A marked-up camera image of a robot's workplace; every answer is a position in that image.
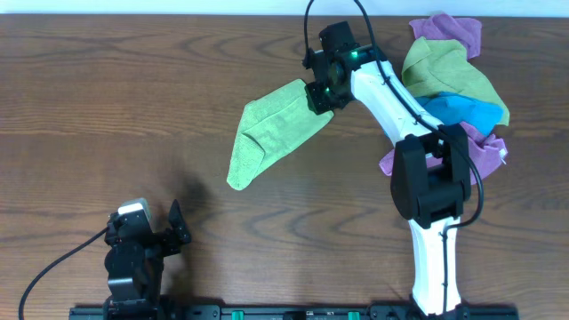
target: tabletop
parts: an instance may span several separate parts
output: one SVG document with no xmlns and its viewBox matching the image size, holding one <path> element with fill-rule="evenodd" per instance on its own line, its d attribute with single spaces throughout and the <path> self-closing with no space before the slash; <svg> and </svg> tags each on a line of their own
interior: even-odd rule
<svg viewBox="0 0 569 320">
<path fill-rule="evenodd" d="M 312 45 L 343 19 L 311 18 Z M 363 19 L 347 19 L 368 44 Z M 372 18 L 397 73 L 411 19 Z M 485 179 L 480 220 L 459 231 L 459 291 L 524 319 L 566 318 L 569 20 L 480 20 L 471 63 L 509 107 L 497 129 L 509 155 Z M 38 272 L 141 196 L 157 227 L 180 200 L 194 242 L 165 260 L 162 289 L 182 302 L 408 298 L 411 232 L 378 168 L 392 147 L 358 102 L 245 190 L 226 182 L 244 105 L 312 79 L 302 17 L 4 15 L 0 30 L 1 318 L 16 317 Z M 99 240 L 48 273 L 27 319 L 101 304 L 107 251 Z"/>
</svg>

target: blue cloth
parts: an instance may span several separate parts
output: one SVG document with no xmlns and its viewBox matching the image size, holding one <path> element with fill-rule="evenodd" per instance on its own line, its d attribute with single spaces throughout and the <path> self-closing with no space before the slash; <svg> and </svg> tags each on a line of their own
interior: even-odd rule
<svg viewBox="0 0 569 320">
<path fill-rule="evenodd" d="M 498 105 L 456 93 L 440 92 L 433 98 L 416 99 L 427 112 L 443 124 L 451 125 L 464 121 L 476 127 L 485 137 L 492 132 L 504 114 L 504 110 Z"/>
</svg>

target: towel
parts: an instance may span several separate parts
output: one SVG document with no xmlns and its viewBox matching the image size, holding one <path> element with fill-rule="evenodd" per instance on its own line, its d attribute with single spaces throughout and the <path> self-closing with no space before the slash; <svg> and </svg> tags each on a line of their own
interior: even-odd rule
<svg viewBox="0 0 569 320">
<path fill-rule="evenodd" d="M 466 49 L 456 40 L 415 40 L 403 64 L 403 84 L 413 97 L 453 92 L 500 106 L 498 124 L 508 125 L 509 111 L 490 81 L 466 61 Z"/>
<path fill-rule="evenodd" d="M 415 39 L 458 40 L 468 53 L 468 59 L 480 55 L 482 22 L 472 18 L 453 18 L 446 13 L 435 14 L 428 19 L 409 22 Z"/>
<path fill-rule="evenodd" d="M 464 121 L 475 126 L 485 137 L 490 134 L 504 113 L 500 106 L 493 103 L 450 92 L 440 92 L 432 99 L 419 97 L 417 102 L 444 125 Z"/>
<path fill-rule="evenodd" d="M 297 79 L 245 106 L 229 164 L 232 188 L 243 190 L 330 122 L 332 111 L 317 116 L 309 110 L 304 87 Z"/>
<path fill-rule="evenodd" d="M 477 167 L 481 179 L 489 176 L 502 163 L 505 164 L 504 158 L 508 154 L 508 150 L 503 139 L 497 139 L 493 134 L 486 138 L 477 128 L 465 122 L 461 122 L 461 126 L 469 136 L 469 156 Z M 395 150 L 391 150 L 380 161 L 381 170 L 389 177 L 393 173 L 394 156 Z M 427 158 L 427 167 L 439 165 L 442 161 L 442 159 L 432 156 Z M 474 179 L 472 171 L 470 171 L 470 184 L 474 185 L 476 183 L 477 181 Z"/>
</svg>

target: white background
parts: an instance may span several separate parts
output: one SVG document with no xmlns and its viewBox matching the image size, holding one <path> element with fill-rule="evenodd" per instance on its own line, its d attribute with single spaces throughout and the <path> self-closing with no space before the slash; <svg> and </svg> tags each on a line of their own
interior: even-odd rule
<svg viewBox="0 0 569 320">
<path fill-rule="evenodd" d="M 370 15 L 569 17 L 569 0 L 360 0 Z M 302 15 L 308 0 L 0 0 L 3 13 Z M 315 15 L 359 15 L 350 0 L 316 0 Z"/>
</svg>

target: cloth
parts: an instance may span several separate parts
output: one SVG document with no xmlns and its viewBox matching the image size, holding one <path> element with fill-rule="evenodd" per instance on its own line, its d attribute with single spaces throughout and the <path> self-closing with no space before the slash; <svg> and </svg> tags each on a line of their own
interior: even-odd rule
<svg viewBox="0 0 569 320">
<path fill-rule="evenodd" d="M 483 102 L 460 94 L 440 92 L 434 98 L 419 97 L 417 102 L 445 125 L 464 121 L 472 124 L 485 137 L 492 132 L 504 111 L 493 103 Z"/>
<path fill-rule="evenodd" d="M 486 138 L 477 128 L 465 122 L 461 122 L 461 126 L 469 136 L 469 156 L 477 167 L 481 179 L 489 176 L 498 169 L 501 164 L 505 164 L 504 158 L 508 154 L 508 150 L 506 149 L 506 144 L 503 139 L 498 139 L 493 134 Z M 395 150 L 391 150 L 380 161 L 381 170 L 389 177 L 393 173 L 394 156 Z M 437 159 L 432 156 L 427 158 L 427 167 L 430 168 L 442 162 L 442 159 Z M 476 183 L 474 175 L 472 171 L 470 171 L 470 184 L 474 185 Z"/>
<path fill-rule="evenodd" d="M 317 116 L 309 110 L 304 87 L 297 79 L 245 106 L 229 164 L 232 188 L 243 190 L 332 119 L 332 111 Z"/>
<path fill-rule="evenodd" d="M 411 20 L 415 39 L 424 36 L 428 40 L 458 40 L 468 53 L 468 59 L 480 55 L 482 22 L 472 18 L 453 18 L 446 13 L 435 14 L 428 19 Z"/>
<path fill-rule="evenodd" d="M 498 124 L 508 125 L 509 111 L 490 81 L 466 61 L 456 40 L 415 40 L 403 63 L 403 84 L 413 97 L 453 92 L 490 102 L 504 110 Z"/>
</svg>

